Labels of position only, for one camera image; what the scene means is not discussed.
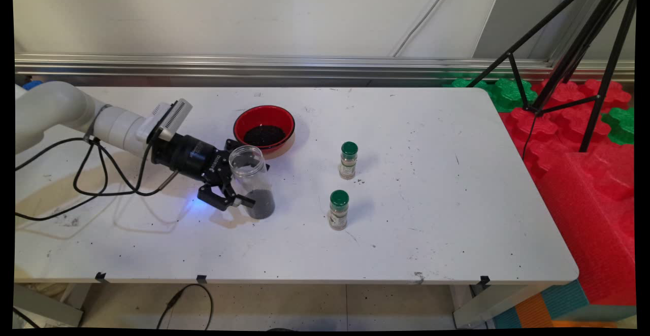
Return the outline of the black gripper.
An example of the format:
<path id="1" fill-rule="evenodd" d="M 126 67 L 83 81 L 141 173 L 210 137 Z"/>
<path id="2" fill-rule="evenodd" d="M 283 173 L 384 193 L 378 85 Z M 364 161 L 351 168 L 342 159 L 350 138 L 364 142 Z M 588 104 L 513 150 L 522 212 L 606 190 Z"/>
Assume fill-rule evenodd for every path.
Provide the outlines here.
<path id="1" fill-rule="evenodd" d="M 253 208 L 256 201 L 236 193 L 232 186 L 234 173 L 268 171 L 270 165 L 255 146 L 237 140 L 226 140 L 225 150 L 189 135 L 175 134 L 170 141 L 153 140 L 151 160 L 183 176 L 202 182 L 198 199 L 218 209 L 244 205 Z"/>

